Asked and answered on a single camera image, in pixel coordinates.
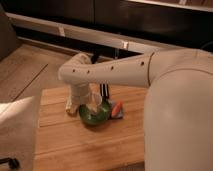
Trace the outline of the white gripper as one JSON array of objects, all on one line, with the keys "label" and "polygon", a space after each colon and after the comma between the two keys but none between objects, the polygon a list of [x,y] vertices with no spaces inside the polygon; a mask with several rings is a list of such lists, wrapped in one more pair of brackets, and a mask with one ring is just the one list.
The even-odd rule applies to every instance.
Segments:
[{"label": "white gripper", "polygon": [[81,105],[89,104],[92,101],[100,104],[102,102],[102,97],[99,94],[93,92],[88,83],[71,85],[68,99],[70,99],[73,104],[78,105],[78,108]]}]

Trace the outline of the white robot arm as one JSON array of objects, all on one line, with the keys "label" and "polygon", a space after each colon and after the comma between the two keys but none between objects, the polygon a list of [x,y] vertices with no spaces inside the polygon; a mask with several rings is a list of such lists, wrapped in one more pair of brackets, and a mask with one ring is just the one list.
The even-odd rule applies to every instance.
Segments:
[{"label": "white robot arm", "polygon": [[146,87],[145,171],[213,171],[213,54],[158,51],[93,64],[73,56],[58,71],[71,101],[88,101],[90,83]]}]

